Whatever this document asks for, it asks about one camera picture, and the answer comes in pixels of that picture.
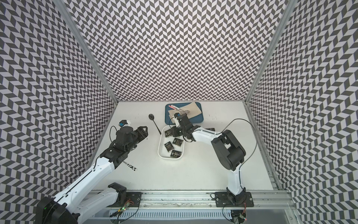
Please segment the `white plastic storage box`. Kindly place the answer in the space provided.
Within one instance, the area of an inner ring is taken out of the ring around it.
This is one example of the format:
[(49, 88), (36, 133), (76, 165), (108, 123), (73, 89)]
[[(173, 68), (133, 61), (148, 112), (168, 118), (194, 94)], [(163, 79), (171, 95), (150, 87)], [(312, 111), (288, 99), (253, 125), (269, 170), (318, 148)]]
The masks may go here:
[(169, 134), (171, 127), (165, 126), (158, 145), (158, 156), (164, 160), (177, 161), (181, 159), (185, 151), (183, 136), (173, 137)]

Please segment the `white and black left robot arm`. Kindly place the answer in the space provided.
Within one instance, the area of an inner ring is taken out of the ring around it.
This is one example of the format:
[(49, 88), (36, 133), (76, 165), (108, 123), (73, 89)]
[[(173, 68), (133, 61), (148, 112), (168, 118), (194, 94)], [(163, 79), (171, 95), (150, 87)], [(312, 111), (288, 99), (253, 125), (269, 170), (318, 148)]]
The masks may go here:
[(134, 130), (128, 124), (116, 132), (116, 138), (86, 172), (53, 197), (44, 197), (36, 206), (36, 224), (82, 224), (103, 208), (124, 204), (126, 187), (112, 183), (96, 196), (85, 197), (113, 172), (136, 146), (148, 136), (147, 127)]

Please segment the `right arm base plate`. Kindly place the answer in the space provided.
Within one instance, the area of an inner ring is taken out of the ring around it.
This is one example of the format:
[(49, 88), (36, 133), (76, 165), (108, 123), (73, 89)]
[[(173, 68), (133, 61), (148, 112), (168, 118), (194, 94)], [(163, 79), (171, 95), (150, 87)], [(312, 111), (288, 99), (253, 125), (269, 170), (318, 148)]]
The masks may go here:
[(250, 192), (242, 191), (239, 195), (234, 196), (231, 192), (215, 192), (214, 199), (216, 207), (254, 207), (253, 198)]

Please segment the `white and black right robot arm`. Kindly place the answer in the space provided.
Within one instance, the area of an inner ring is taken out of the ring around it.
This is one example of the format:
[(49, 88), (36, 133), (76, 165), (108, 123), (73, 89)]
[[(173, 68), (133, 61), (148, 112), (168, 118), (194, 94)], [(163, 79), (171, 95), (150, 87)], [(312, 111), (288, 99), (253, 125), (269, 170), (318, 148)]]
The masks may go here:
[(187, 114), (174, 115), (176, 127), (184, 138), (211, 145), (220, 164), (228, 170), (227, 199), (231, 205), (239, 206), (247, 199), (246, 188), (241, 177), (241, 167), (246, 151), (230, 130), (216, 132), (193, 125)]

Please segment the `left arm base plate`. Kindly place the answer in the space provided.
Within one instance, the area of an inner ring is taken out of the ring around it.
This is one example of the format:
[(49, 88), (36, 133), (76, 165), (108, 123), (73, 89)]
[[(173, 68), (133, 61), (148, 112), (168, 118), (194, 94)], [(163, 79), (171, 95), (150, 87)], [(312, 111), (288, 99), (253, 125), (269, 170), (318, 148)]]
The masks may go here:
[(112, 208), (138, 208), (142, 198), (142, 192), (127, 192), (126, 194), (119, 194), (117, 201), (110, 205)]

